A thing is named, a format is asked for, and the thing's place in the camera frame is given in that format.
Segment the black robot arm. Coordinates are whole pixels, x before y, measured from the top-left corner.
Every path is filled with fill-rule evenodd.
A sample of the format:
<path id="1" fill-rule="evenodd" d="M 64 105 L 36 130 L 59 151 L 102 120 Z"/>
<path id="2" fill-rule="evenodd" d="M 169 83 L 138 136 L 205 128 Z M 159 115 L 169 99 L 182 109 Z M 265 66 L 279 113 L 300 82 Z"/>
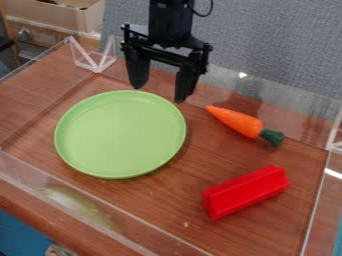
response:
<path id="1" fill-rule="evenodd" d="M 141 89 L 150 78 L 150 63 L 158 61 L 179 68 L 175 80 L 177 103 L 193 95 L 202 74 L 207 72 L 213 46 L 193 34 L 193 18 L 207 17 L 194 8 L 195 0 L 150 0 L 149 24 L 125 23 L 121 49 L 126 57 L 130 83 Z"/>

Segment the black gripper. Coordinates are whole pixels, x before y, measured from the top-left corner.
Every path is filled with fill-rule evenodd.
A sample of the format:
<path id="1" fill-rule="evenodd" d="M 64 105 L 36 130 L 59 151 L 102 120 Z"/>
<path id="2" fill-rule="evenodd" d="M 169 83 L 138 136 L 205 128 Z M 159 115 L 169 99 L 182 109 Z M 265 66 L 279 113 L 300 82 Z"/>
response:
<path id="1" fill-rule="evenodd" d="M 179 67 L 175 82 L 177 103 L 193 95 L 199 76 L 207 72 L 209 55 L 213 46 L 191 34 L 177 41 L 153 39 L 146 25 L 123 24 L 125 39 L 121 43 L 126 57 L 129 79 L 133 87 L 141 89 L 150 78 L 150 61 Z"/>

